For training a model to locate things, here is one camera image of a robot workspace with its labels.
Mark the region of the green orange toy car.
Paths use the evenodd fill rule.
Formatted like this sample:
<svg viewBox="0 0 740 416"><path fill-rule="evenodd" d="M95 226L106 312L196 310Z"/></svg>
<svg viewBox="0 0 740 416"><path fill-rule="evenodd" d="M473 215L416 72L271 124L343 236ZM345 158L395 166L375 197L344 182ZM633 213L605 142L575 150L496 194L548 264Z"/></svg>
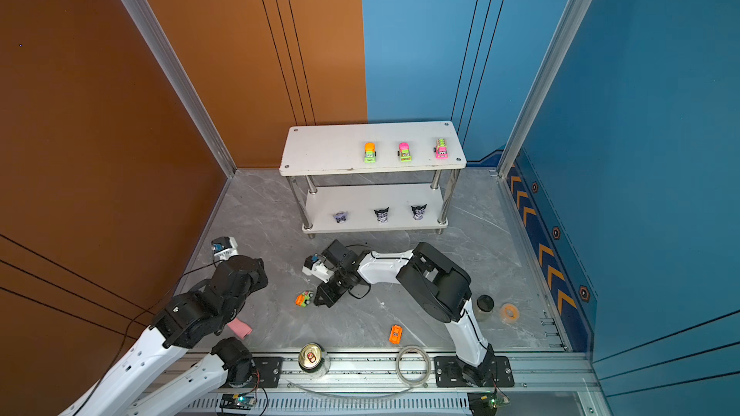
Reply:
<svg viewBox="0 0 740 416"><path fill-rule="evenodd" d="M366 164L374 164L377 161L377 150L374 143L364 145L363 161Z"/></svg>

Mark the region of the pink green toy car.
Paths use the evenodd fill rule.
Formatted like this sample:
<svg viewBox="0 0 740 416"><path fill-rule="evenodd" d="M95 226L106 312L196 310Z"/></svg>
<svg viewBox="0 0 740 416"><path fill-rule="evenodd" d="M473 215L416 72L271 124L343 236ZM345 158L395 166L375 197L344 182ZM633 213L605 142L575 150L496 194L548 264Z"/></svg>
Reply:
<svg viewBox="0 0 740 416"><path fill-rule="evenodd" d="M410 145L408 143L401 143L398 146L398 158L402 163L412 161L412 152L410 152Z"/></svg>

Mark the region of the pink green toy truck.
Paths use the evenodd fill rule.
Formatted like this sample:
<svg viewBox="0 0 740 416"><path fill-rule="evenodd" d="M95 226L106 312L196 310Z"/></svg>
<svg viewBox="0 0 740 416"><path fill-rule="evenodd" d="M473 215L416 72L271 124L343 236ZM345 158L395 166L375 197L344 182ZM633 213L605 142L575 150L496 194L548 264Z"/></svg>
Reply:
<svg viewBox="0 0 740 416"><path fill-rule="evenodd" d="M434 152L437 160L444 160L449 157L448 147L445 138L438 138L434 147Z"/></svg>

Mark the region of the light purple figure toy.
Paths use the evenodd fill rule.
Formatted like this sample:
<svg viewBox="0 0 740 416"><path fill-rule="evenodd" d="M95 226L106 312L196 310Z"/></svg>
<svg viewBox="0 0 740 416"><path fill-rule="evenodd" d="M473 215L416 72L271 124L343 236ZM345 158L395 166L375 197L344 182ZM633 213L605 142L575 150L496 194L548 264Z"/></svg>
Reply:
<svg viewBox="0 0 740 416"><path fill-rule="evenodd" d="M346 211L338 212L333 215L333 218L335 219L335 222L339 225L342 225L343 223L346 223L348 220L349 213Z"/></svg>

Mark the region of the orange green toy truck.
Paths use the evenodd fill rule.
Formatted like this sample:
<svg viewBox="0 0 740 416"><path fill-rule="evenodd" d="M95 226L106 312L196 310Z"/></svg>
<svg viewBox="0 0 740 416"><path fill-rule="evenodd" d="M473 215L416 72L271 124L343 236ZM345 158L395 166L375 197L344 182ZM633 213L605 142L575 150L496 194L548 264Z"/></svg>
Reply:
<svg viewBox="0 0 740 416"><path fill-rule="evenodd" d="M295 304L300 307L307 307L308 305L312 304L313 297L313 291L304 291L301 294L298 294L295 300Z"/></svg>

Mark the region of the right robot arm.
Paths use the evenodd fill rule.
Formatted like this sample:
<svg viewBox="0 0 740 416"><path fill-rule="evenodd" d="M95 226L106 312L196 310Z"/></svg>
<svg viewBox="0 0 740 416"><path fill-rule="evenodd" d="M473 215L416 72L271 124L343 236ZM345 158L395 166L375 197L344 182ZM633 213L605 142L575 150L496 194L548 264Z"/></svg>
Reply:
<svg viewBox="0 0 740 416"><path fill-rule="evenodd" d="M304 260L303 273L321 280L313 303L327 307L358 285L400 285L422 310L445 325L466 382L477 387L495 384L496 356L474 316L471 277L432 245L420 243L406 252L356 253L335 240Z"/></svg>

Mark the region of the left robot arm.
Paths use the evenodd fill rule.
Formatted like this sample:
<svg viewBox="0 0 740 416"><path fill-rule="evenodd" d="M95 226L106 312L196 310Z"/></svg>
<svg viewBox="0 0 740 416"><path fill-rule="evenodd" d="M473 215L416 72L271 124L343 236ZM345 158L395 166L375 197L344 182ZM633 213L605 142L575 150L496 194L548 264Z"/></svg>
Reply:
<svg viewBox="0 0 740 416"><path fill-rule="evenodd" d="M64 415L175 415L225 384L257 381L252 353L237 337L219 341L196 365L157 390L146 389L204 337L236 319L252 293L266 288L264 261L233 255L204 286L173 297L106 374Z"/></svg>

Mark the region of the black purple figure toy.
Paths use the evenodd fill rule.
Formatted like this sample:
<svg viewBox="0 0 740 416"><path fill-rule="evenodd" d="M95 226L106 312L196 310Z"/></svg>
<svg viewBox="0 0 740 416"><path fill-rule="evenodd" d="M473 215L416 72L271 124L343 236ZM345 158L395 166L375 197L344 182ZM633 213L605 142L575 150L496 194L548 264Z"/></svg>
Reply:
<svg viewBox="0 0 740 416"><path fill-rule="evenodd" d="M414 220L422 221L425 216L427 205L426 204L412 205L410 209L412 210L412 217L414 218Z"/></svg>

